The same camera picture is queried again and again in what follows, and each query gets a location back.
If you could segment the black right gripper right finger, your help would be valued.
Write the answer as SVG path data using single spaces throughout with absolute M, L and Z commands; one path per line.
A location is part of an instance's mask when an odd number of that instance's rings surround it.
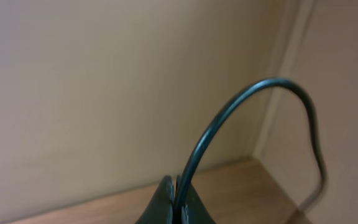
M 183 205 L 175 209 L 175 224 L 216 224 L 191 184 Z

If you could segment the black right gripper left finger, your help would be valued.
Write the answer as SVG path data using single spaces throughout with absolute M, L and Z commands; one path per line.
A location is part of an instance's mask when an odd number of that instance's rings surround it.
M 166 175 L 160 181 L 149 204 L 135 224 L 172 224 L 174 196 L 173 179 Z

